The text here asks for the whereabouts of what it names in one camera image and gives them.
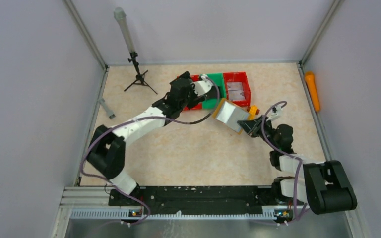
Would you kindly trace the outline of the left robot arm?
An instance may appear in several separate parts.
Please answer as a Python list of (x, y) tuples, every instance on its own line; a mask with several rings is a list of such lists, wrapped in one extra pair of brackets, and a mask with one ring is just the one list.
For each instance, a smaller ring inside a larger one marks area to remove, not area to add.
[(203, 74), (193, 81), (185, 72), (170, 82), (166, 95), (154, 102), (141, 114), (128, 121), (106, 127), (101, 125), (95, 130), (85, 160), (102, 176), (126, 195), (138, 191), (138, 183), (126, 172), (125, 156), (128, 146), (170, 122), (176, 122), (184, 108), (191, 109), (203, 102), (210, 92), (218, 94), (213, 81)]

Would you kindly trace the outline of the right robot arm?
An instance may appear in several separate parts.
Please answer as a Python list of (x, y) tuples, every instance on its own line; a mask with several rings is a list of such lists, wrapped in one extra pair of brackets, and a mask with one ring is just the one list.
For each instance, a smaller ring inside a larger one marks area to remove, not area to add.
[(316, 162), (295, 153), (291, 126), (280, 124), (273, 128), (264, 116), (240, 120), (237, 124), (250, 137), (260, 137), (271, 146), (269, 160), (274, 168), (291, 174), (274, 180), (273, 188), (278, 196), (295, 196), (317, 215), (357, 208), (357, 197), (341, 162)]

